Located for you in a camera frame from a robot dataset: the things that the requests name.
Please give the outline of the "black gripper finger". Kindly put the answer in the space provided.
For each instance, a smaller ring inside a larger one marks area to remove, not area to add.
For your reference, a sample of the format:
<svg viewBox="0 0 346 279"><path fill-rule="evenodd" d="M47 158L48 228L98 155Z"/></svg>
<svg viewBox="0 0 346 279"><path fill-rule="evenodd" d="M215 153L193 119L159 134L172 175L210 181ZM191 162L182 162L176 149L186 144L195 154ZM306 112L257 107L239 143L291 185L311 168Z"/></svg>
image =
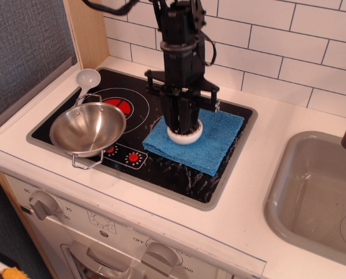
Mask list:
<svg viewBox="0 0 346 279"><path fill-rule="evenodd" d="M163 111L165 123L171 131L180 131L179 122L179 95L174 95L167 88L160 90L160 104Z"/></svg>
<svg viewBox="0 0 346 279"><path fill-rule="evenodd" d="M199 91L187 91L180 95L178 101L180 134L191 134L199 128L199 100Z"/></svg>

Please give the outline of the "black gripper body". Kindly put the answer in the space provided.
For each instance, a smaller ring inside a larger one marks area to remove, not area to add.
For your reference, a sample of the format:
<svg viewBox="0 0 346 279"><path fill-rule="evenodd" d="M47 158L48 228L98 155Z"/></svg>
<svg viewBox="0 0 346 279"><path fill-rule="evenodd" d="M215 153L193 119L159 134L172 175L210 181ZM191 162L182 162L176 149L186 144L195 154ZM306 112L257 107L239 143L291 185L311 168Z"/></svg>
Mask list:
<svg viewBox="0 0 346 279"><path fill-rule="evenodd" d="M200 106L217 112L220 102L217 100L219 87L204 78L205 73L205 42L194 40L183 45L174 45L162 41L160 44L164 55L164 70L145 72L147 92L159 95L162 89L178 90L186 88L191 91L206 91L210 98L200 98Z"/></svg>

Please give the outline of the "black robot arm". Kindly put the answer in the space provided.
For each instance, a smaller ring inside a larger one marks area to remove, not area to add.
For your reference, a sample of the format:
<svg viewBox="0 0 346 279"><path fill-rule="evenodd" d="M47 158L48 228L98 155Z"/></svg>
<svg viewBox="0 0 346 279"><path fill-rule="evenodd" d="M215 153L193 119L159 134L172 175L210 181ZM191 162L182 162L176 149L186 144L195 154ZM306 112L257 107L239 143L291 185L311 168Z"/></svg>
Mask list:
<svg viewBox="0 0 346 279"><path fill-rule="evenodd" d="M168 129L178 135L191 135L199 129L199 111L219 109L219 87L204 77L209 63L205 61L202 32L206 12L200 1L153 1L158 29L162 34L160 48L164 71L147 71L147 90L160 98Z"/></svg>

